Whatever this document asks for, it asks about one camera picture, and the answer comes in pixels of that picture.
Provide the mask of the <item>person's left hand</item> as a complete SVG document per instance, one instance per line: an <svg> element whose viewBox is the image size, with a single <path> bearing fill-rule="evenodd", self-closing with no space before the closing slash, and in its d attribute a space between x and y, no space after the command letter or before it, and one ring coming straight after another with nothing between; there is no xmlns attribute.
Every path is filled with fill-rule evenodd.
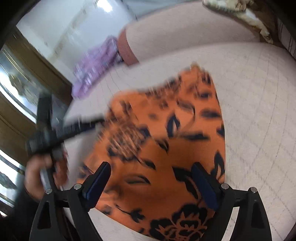
<svg viewBox="0 0 296 241"><path fill-rule="evenodd" d="M53 174L55 184L63 186L68 180L68 153L64 150L62 159L56 162L56 172ZM26 166L24 186L28 194L37 201L40 201L45 193L40 171L53 166L50 155L34 155Z"/></svg>

